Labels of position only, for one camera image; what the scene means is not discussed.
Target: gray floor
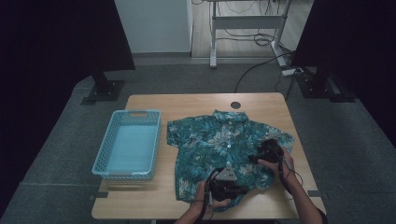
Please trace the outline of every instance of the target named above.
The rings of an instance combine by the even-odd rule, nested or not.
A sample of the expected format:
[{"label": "gray floor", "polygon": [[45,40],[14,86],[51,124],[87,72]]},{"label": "gray floor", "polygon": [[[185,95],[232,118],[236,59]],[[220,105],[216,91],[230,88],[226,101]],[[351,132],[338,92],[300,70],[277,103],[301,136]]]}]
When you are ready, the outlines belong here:
[{"label": "gray floor", "polygon": [[[160,65],[136,61],[135,71],[106,73],[109,79],[125,80],[117,102],[80,105],[93,81],[88,77],[77,84],[1,223],[149,223],[91,216],[101,181],[91,168],[111,113],[123,109],[132,94],[233,92],[252,65],[227,61],[210,69],[206,62],[190,59]],[[249,72],[238,92],[272,92],[278,81],[277,89],[286,94],[291,79],[280,75],[276,63],[268,63]],[[294,85],[287,104],[330,223],[394,222],[396,150],[361,102],[305,99]]]}]

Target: white metal table frame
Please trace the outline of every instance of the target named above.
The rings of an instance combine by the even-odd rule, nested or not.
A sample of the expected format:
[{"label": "white metal table frame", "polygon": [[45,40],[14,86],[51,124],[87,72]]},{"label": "white metal table frame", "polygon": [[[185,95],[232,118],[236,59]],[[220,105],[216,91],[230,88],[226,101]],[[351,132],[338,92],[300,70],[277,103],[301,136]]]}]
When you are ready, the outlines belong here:
[{"label": "white metal table frame", "polygon": [[277,29],[274,41],[271,42],[271,48],[277,58],[277,62],[281,68],[286,67],[285,59],[282,54],[283,51],[279,47],[280,38],[282,37],[285,28],[286,19],[288,18],[291,0],[286,1],[285,8],[282,15],[265,15],[265,16],[217,16],[216,4],[218,2],[227,1],[251,1],[251,0],[206,0],[213,5],[212,14],[212,42],[210,44],[210,67],[217,67],[216,56],[216,30],[231,30],[231,29]]}]

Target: leaf print pattern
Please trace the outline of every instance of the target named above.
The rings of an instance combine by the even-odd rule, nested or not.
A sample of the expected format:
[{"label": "leaf print pattern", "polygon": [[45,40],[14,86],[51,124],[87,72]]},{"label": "leaf print pattern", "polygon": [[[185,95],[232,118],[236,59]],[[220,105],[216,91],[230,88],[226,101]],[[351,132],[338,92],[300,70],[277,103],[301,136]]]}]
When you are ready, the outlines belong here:
[{"label": "leaf print pattern", "polygon": [[[244,112],[221,112],[168,121],[167,144],[178,147],[175,164],[175,187],[177,200],[191,203],[197,183],[207,179],[215,169],[230,163],[237,175],[237,184],[249,189],[267,189],[274,180],[273,172],[248,161],[248,155],[256,154],[259,139],[279,129],[249,120]],[[278,143],[291,151],[293,137],[285,133]],[[244,195],[239,195],[225,211],[239,204]]]}]

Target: person's right hand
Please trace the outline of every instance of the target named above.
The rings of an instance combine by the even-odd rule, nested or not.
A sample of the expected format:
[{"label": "person's right hand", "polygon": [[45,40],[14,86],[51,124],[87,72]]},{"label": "person's right hand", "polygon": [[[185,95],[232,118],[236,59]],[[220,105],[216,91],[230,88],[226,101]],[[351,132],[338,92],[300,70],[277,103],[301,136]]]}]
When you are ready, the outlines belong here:
[{"label": "person's right hand", "polygon": [[[286,148],[282,147],[282,150],[284,152],[283,153],[284,160],[282,161],[283,162],[283,176],[284,176],[286,182],[288,182],[288,184],[289,184],[290,181],[294,181],[294,180],[297,181],[297,177],[294,172],[294,162],[293,162],[293,158],[291,157],[289,152],[286,150]],[[274,173],[276,175],[279,174],[277,163],[271,163],[269,161],[264,161],[264,160],[258,160],[258,163],[270,168],[271,170],[274,171]]]}]

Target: white wall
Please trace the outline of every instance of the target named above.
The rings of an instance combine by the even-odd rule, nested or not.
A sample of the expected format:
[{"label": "white wall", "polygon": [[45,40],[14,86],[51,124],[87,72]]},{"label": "white wall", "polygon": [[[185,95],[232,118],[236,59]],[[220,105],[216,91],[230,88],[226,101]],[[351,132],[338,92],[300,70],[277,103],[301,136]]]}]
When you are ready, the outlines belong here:
[{"label": "white wall", "polygon": [[132,53],[191,52],[191,0],[115,0]]}]

